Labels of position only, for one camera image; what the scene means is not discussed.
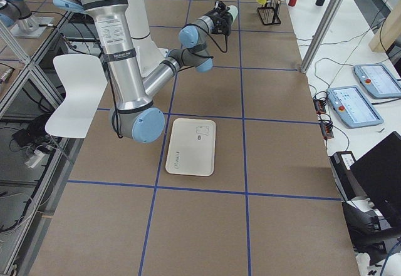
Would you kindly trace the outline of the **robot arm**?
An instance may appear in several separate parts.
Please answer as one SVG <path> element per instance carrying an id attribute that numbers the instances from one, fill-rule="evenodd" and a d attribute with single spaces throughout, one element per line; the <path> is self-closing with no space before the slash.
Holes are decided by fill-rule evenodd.
<path id="1" fill-rule="evenodd" d="M 139 143 L 151 143 L 162 133 L 165 118 L 153 106 L 145 91 L 138 60 L 144 52 L 136 52 L 128 27 L 128 0 L 53 0 L 67 11 L 87 14 L 94 21 L 102 55 L 107 63 L 113 93 L 111 124 L 118 136 Z"/>
<path id="2" fill-rule="evenodd" d="M 159 65 L 143 80 L 145 92 L 154 97 L 179 71 L 195 68 L 199 73 L 212 69 L 213 56 L 207 50 L 207 38 L 213 34 L 223 35 L 227 41 L 232 24 L 237 18 L 238 8 L 216 1 L 212 10 L 187 23 L 179 32 L 182 49 L 170 50 Z"/>

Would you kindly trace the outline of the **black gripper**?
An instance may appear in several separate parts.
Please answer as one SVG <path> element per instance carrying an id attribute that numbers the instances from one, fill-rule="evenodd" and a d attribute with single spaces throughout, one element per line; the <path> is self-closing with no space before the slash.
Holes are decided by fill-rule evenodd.
<path id="1" fill-rule="evenodd" d="M 231 9 L 222 1 L 216 1 L 210 11 L 210 19 L 213 22 L 212 34 L 230 35 L 231 33 Z"/>

